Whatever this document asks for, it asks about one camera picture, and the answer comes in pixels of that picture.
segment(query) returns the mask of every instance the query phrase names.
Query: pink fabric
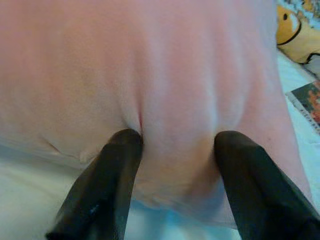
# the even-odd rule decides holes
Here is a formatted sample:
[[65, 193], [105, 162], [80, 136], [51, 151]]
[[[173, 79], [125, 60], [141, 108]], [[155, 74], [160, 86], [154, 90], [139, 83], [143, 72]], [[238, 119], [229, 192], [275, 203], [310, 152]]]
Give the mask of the pink fabric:
[[0, 142], [88, 162], [143, 135], [134, 196], [234, 227], [215, 135], [264, 146], [311, 199], [276, 63], [274, 1], [0, 2]]

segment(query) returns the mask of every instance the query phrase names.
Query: stuffed toy face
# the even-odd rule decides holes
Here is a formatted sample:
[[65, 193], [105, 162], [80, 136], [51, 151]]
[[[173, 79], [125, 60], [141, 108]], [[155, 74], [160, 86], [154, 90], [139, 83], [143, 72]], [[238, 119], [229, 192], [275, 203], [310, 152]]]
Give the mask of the stuffed toy face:
[[278, 45], [290, 41], [299, 33], [301, 22], [296, 14], [280, 5], [277, 6], [277, 22], [276, 43]]

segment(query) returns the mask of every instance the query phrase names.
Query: white bedsheet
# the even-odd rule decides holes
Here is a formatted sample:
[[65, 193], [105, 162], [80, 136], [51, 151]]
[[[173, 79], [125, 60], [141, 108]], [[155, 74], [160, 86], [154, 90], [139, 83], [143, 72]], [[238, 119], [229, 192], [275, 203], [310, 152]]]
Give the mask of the white bedsheet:
[[[299, 65], [278, 54], [283, 91], [314, 79]], [[288, 109], [310, 182], [314, 205], [320, 209], [320, 136], [293, 107]], [[0, 146], [0, 240], [44, 240], [44, 234], [81, 170], [61, 166]], [[206, 227], [164, 210], [133, 201], [126, 240], [239, 240], [236, 230]]]

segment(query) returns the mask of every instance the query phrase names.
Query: magazine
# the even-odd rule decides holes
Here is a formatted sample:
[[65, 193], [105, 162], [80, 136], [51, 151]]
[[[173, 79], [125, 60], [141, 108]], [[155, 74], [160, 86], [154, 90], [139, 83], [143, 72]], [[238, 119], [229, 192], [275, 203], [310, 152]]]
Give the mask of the magazine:
[[320, 81], [309, 83], [285, 95], [320, 135]]

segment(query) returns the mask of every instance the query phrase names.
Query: white fabric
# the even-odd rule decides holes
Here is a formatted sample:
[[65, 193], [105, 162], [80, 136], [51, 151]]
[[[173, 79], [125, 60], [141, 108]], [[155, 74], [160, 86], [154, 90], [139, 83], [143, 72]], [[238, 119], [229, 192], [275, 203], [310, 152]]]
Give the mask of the white fabric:
[[[298, 64], [278, 54], [284, 92], [313, 78]], [[320, 137], [288, 103], [300, 156], [315, 206], [320, 210]], [[44, 234], [80, 170], [0, 147], [0, 239], [44, 240]], [[125, 240], [240, 240], [236, 230], [207, 227], [171, 211], [131, 203]]]

